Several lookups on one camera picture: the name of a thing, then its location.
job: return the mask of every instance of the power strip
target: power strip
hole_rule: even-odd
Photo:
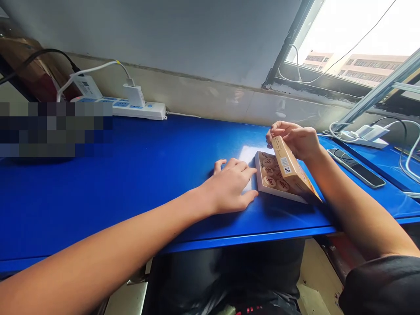
[[[146,106],[133,106],[126,98],[102,97],[100,99],[79,96],[71,100],[72,103],[112,103],[114,116],[126,116],[147,118],[153,120],[165,120],[166,106],[163,103],[146,102]]]
[[[343,140],[353,140],[354,137],[351,134],[351,131],[342,131],[340,138],[342,138]],[[359,144],[362,146],[366,146],[366,147],[374,147],[377,149],[383,149],[384,147],[386,147],[387,145],[389,145],[388,142],[378,138],[375,141],[369,141],[366,140],[362,137],[358,138],[357,141],[352,142],[351,144]]]

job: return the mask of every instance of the black sleeve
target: black sleeve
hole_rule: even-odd
[[[345,315],[420,314],[420,258],[388,256],[353,269],[339,305]]]

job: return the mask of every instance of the blue table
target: blue table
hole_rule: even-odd
[[[253,165],[256,151],[272,153],[265,143],[267,127],[261,126],[171,116],[167,121],[114,117],[113,128],[112,157],[37,166],[0,162],[0,273],[21,270],[199,186],[218,159]],[[325,148],[338,147],[320,141]],[[350,177],[400,223],[420,221],[420,204],[391,183],[372,190]],[[246,189],[256,189],[255,177]],[[327,208],[261,192],[245,212],[199,222],[164,251],[331,233],[330,217]]]
[[[369,165],[374,171],[381,174],[400,190],[420,193],[420,185],[401,170],[399,166],[401,152],[394,149],[393,146],[389,145],[382,150],[378,150],[371,147],[339,142],[340,146]],[[406,158],[407,155],[404,155],[402,158],[403,165],[405,164]],[[418,161],[411,159],[410,168],[414,173],[420,174],[420,163]]]

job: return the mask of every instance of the pixelated area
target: pixelated area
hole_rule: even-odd
[[[112,155],[112,103],[0,103],[0,157]]]

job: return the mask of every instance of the right hand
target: right hand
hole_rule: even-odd
[[[271,145],[271,140],[276,136],[281,136],[295,157],[303,162],[316,159],[324,151],[316,130],[311,127],[303,128],[291,122],[278,121],[267,132],[267,143]]]

